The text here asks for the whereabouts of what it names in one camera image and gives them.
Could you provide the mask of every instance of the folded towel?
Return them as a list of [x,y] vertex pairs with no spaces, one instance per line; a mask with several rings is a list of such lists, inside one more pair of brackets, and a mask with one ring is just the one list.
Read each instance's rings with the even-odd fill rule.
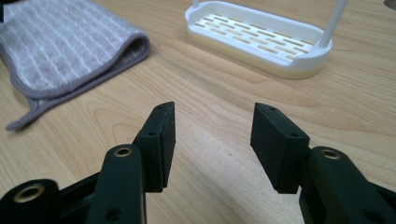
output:
[[0,54],[30,111],[18,130],[43,113],[141,62],[144,31],[88,0],[31,0],[4,6]]

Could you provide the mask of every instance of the wood grain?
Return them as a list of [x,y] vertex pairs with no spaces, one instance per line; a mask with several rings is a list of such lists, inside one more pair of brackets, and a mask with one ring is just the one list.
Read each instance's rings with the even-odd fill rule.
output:
[[[168,188],[148,195],[149,223],[303,223],[297,195],[273,190],[249,146],[254,103],[273,105],[311,137],[344,151],[370,181],[396,190],[396,11],[349,0],[319,74],[274,77],[190,41],[190,1],[97,0],[143,28],[150,56],[32,125],[4,127],[28,109],[0,64],[0,195],[35,178],[60,188],[100,170],[151,109],[176,102]],[[335,1],[231,1],[324,27]]]

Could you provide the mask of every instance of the wooden table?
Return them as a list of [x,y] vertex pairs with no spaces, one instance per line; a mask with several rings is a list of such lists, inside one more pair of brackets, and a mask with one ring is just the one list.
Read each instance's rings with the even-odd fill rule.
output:
[[[368,180],[396,190],[396,11],[350,0],[320,72],[274,77],[189,40],[188,0],[98,3],[148,32],[150,56],[53,108],[20,132],[28,110],[0,69],[0,195],[27,180],[60,188],[100,170],[131,143],[158,104],[176,103],[177,145],[168,188],[148,194],[149,223],[303,223],[298,195],[278,195],[249,137],[256,102],[275,106],[311,137],[345,152]],[[324,28],[335,1],[230,1]]]

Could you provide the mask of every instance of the towel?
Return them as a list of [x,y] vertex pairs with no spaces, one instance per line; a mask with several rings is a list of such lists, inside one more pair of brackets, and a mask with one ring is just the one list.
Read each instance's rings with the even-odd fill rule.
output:
[[89,0],[30,0],[4,6],[0,55],[29,112],[18,130],[149,55],[147,34]]

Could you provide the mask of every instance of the white soap dish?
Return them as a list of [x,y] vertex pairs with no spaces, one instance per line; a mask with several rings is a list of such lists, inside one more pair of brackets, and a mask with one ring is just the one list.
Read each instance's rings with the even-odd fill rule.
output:
[[185,17],[191,39],[275,76],[312,77],[332,48],[347,0],[338,0],[325,31],[234,4],[192,1]]

